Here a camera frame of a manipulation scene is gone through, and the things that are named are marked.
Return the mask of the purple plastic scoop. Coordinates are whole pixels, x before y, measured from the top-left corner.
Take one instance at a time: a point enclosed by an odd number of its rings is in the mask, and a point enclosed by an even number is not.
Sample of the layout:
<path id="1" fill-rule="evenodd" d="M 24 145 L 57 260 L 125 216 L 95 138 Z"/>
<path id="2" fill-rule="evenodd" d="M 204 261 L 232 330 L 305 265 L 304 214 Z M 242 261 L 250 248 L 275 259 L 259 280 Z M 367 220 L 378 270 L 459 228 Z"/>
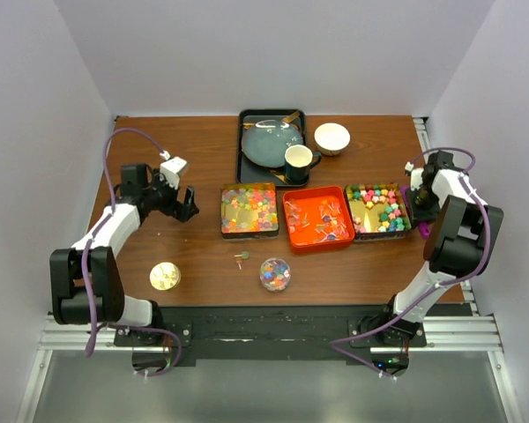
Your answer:
<path id="1" fill-rule="evenodd" d="M 401 185 L 400 186 L 400 193 L 402 195 L 402 198 L 403 198 L 403 201 L 404 201 L 408 216 L 410 218 L 410 221 L 413 221 L 413 213 L 410 210 L 410 204 L 409 204 L 408 199 L 407 199 L 407 191 L 408 190 L 409 190 L 409 188 L 406 185 Z M 417 226 L 417 230 L 418 230 L 418 232 L 419 232 L 419 234 L 420 234 L 420 236 L 421 236 L 421 238 L 423 240 L 427 240 L 429 238 L 429 236 L 431 235 L 431 226 L 427 222 L 421 222 Z"/>

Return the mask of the star candy tin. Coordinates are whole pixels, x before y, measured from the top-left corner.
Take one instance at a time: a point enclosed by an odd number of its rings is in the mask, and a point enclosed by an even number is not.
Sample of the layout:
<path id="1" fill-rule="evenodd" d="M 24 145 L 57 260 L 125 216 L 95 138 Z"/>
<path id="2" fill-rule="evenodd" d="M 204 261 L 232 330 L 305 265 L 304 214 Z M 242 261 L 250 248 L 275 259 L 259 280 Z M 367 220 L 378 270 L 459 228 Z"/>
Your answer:
<path id="1" fill-rule="evenodd" d="M 348 184 L 344 194 L 355 242 L 398 239 L 412 230 L 397 183 Z"/>

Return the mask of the gummy candy tin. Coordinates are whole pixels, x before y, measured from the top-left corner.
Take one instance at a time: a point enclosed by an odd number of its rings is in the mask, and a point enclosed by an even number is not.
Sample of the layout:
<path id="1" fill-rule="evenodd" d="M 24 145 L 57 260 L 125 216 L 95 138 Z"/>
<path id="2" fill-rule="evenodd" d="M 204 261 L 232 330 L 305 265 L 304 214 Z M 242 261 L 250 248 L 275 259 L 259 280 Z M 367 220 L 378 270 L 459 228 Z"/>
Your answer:
<path id="1" fill-rule="evenodd" d="M 276 237 L 279 234 L 276 186 L 271 182 L 223 185 L 220 232 L 224 240 Z"/>

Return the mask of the clear glass jar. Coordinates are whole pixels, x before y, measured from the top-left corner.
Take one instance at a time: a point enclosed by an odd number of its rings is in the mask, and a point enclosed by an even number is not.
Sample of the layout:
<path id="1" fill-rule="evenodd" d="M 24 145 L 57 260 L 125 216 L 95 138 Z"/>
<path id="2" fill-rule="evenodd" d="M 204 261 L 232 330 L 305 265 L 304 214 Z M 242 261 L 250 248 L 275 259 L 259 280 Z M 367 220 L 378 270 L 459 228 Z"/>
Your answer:
<path id="1" fill-rule="evenodd" d="M 270 292 L 285 290 L 292 276 L 289 264 L 281 258 L 271 257 L 260 266 L 259 279 L 262 286 Z"/>

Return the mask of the orange plastic candy box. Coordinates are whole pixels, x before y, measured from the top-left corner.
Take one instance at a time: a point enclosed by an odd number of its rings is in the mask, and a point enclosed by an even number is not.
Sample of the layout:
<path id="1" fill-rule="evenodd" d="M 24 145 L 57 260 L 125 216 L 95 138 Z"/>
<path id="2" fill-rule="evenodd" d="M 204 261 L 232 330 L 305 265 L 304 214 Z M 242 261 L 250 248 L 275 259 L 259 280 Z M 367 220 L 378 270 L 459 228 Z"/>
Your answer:
<path id="1" fill-rule="evenodd" d="M 354 223 L 341 187 L 287 191 L 282 207 L 290 249 L 297 255 L 345 249 L 354 242 Z"/>

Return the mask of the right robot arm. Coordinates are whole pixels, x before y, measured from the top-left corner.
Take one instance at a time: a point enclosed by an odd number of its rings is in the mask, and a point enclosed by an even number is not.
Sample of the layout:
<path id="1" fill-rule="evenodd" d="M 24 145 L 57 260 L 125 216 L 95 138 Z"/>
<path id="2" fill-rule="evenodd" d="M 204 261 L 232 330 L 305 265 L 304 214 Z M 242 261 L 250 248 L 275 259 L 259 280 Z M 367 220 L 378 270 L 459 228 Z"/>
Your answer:
<path id="1" fill-rule="evenodd" d="M 375 325 L 376 340 L 401 346 L 417 336 L 429 310 L 453 286 L 479 276 L 488 266 L 503 223 L 501 208 L 486 203 L 454 164 L 458 148 L 430 149 L 423 167 L 405 165 L 411 177 L 407 202 L 416 223 L 433 226 L 423 250 L 424 263 L 410 284 L 394 295 Z"/>

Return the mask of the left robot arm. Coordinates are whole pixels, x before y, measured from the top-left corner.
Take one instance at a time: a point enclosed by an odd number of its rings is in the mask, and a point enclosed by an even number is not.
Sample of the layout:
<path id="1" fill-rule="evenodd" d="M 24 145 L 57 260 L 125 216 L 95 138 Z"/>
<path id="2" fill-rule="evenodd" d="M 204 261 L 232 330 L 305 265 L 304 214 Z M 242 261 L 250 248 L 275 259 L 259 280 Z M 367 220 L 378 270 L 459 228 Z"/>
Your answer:
<path id="1" fill-rule="evenodd" d="M 177 199 L 186 167 L 181 158 L 165 160 L 151 173 L 145 163 L 123 166 L 120 194 L 111 191 L 99 221 L 71 247 L 52 252 L 52 313 L 59 324 L 90 326 L 86 355 L 92 354 L 102 324 L 130 328 L 144 345 L 157 345 L 164 338 L 159 306 L 124 293 L 116 258 L 151 212 L 180 222 L 199 213 L 192 187 L 182 202 Z"/>

